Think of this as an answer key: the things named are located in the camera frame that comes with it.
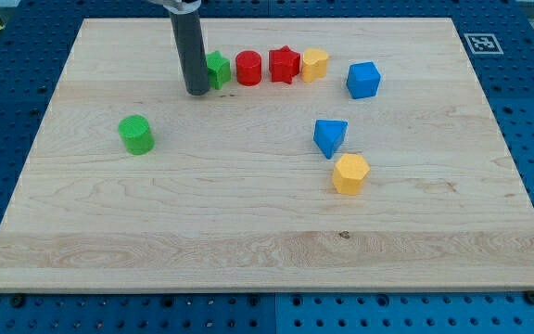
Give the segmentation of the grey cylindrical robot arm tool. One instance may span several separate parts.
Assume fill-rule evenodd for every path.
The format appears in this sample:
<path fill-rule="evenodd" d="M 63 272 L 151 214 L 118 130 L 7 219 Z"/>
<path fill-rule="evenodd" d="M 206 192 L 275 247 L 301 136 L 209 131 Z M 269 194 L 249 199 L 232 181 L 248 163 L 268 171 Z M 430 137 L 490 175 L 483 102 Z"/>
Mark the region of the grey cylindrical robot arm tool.
<path fill-rule="evenodd" d="M 210 90 L 198 10 L 201 0 L 148 0 L 169 11 L 186 92 L 203 96 Z"/>

